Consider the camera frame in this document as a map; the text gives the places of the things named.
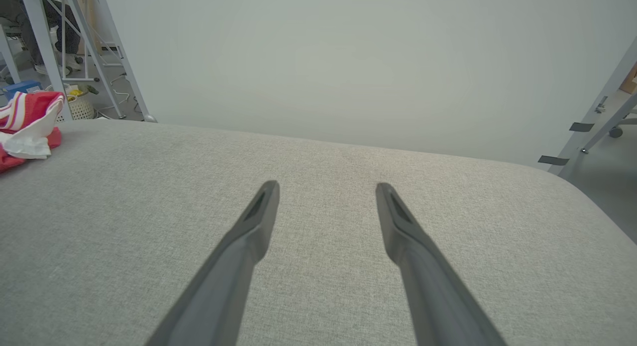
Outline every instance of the black tape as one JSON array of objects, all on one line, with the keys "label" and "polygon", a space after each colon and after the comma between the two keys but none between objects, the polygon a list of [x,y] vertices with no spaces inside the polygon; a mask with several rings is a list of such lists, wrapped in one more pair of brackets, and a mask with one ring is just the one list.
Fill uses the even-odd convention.
[{"label": "black tape", "polygon": [[552,165],[566,165],[568,163],[568,158],[557,158],[557,157],[549,157],[548,155],[543,155],[539,158],[538,163],[546,163]]},{"label": "black tape", "polygon": [[571,126],[571,131],[574,132],[589,132],[593,126],[595,125],[595,123],[579,123],[579,122],[575,122],[573,123],[573,125]]}]

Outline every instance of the red and white cloth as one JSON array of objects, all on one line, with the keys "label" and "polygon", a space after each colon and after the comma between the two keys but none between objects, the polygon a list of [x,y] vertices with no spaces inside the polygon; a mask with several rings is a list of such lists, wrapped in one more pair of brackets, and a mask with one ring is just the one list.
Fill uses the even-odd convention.
[{"label": "red and white cloth", "polygon": [[64,94],[18,92],[0,108],[0,173],[26,159],[46,159],[60,145],[62,135],[55,119],[62,110]]}]

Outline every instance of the woven basket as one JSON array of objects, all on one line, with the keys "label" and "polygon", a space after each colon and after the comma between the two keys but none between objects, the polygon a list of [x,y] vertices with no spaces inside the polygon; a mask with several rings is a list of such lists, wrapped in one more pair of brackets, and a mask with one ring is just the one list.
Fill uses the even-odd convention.
[{"label": "woven basket", "polygon": [[[64,84],[64,89],[66,90],[67,94],[70,90],[70,87],[71,86],[67,83]],[[46,90],[52,90],[52,86],[47,87]],[[93,104],[91,104],[88,97],[86,97],[89,91],[82,88],[80,88],[80,91],[82,92],[82,94],[78,96],[66,95],[66,98],[69,101],[69,110],[71,110],[71,116],[73,117],[73,119],[94,119],[96,115],[95,108],[93,108]],[[57,116],[57,119],[55,119],[55,121],[64,122],[64,117]]]}]

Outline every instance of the blue box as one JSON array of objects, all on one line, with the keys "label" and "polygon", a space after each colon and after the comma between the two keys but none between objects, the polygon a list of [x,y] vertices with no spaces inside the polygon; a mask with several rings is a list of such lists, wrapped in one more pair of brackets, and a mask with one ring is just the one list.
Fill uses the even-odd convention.
[{"label": "blue box", "polygon": [[38,81],[34,81],[32,79],[2,87],[2,93],[6,97],[7,101],[11,101],[16,92],[25,92],[25,94],[30,94],[38,90],[43,90],[42,85]]}]

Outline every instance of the red cloth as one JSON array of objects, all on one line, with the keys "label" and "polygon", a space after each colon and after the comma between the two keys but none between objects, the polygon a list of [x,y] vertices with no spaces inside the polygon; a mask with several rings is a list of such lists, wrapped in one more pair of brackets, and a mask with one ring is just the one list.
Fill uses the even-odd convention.
[{"label": "red cloth", "polygon": [[[0,112],[11,112],[10,115],[0,118],[0,132],[14,134],[26,128],[34,121],[44,117],[48,107],[60,96],[62,96],[60,92],[39,92],[36,94],[18,92],[7,106],[0,108]],[[49,148],[55,148],[61,144],[62,134],[57,127],[54,127],[46,139],[48,139]],[[7,154],[0,144],[0,173],[24,162],[23,158]]]}]

